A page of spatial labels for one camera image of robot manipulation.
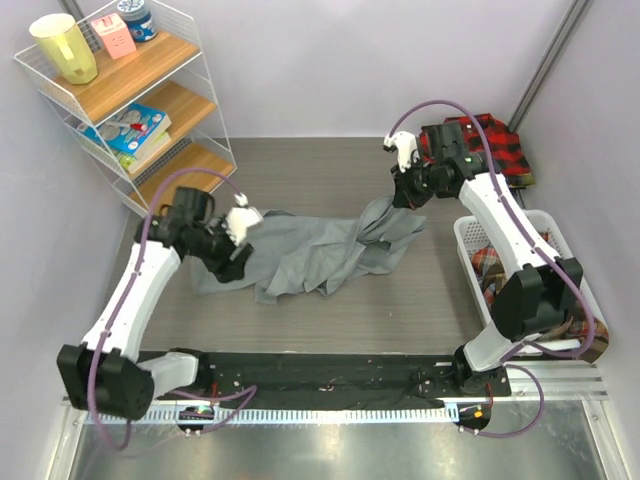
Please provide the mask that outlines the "grey long sleeve shirt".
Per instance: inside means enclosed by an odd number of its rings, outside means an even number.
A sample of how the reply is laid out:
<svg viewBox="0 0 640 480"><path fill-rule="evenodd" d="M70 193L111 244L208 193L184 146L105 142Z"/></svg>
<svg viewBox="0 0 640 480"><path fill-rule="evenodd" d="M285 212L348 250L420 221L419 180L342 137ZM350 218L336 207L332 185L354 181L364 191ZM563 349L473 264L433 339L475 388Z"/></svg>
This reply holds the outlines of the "grey long sleeve shirt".
<svg viewBox="0 0 640 480"><path fill-rule="evenodd" d="M328 296L351 279L391 273L425 228L425 217L393 207L390 196L373 200L352 219L266 210L263 222L248 233L254 252L244 277L222 283L195 259L192 288L212 295L253 287L254 300L266 305L312 291Z"/></svg>

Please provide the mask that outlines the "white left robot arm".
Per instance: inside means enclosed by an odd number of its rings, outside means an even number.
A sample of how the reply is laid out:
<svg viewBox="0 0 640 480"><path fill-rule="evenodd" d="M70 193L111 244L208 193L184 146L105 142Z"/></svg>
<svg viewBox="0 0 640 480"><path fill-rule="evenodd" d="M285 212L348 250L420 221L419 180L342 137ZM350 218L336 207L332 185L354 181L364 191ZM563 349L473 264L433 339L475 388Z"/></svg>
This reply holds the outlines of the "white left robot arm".
<svg viewBox="0 0 640 480"><path fill-rule="evenodd" d="M154 399L178 388L193 399L211 391L213 375L202 354L178 348L147 361L139 354L161 293L185 258L201 260L221 283L243 279L253 252L248 234L263 217L244 194L234 200L217 217L211 194L179 187L171 203L142 220L129 263L98 320L79 345L58 353L57 367L75 408L136 421Z"/></svg>

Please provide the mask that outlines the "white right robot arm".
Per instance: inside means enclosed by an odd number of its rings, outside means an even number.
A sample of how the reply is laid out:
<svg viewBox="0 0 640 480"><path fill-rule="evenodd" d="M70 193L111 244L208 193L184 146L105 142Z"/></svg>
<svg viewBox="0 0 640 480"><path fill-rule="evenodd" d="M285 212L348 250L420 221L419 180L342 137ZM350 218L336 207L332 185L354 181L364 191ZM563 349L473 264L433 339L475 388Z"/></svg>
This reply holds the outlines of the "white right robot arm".
<svg viewBox="0 0 640 480"><path fill-rule="evenodd" d="M538 234L492 160L469 149L459 123L431 126L426 137L421 143L398 131L383 140L384 149L397 155L394 206L416 209L433 197L458 199L482 225L506 275L489 323L454 354L453 386L472 395L497 377L501 361L517 346L567 322L583 269Z"/></svg>

